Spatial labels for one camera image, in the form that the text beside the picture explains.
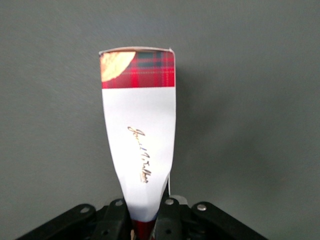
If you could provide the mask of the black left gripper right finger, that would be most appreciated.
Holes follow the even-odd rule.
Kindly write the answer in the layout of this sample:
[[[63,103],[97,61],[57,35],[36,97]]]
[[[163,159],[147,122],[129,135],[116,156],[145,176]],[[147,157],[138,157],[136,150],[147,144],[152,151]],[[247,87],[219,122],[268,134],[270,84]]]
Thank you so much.
[[[163,198],[157,215],[155,240],[265,240],[215,205],[201,201],[189,207]]]

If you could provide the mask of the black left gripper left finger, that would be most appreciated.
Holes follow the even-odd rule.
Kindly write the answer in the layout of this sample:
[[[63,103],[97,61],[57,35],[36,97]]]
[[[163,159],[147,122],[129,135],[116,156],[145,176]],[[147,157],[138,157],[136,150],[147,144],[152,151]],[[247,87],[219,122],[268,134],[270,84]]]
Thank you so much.
[[[20,236],[19,240],[130,240],[131,220],[124,199],[97,210],[79,204]]]

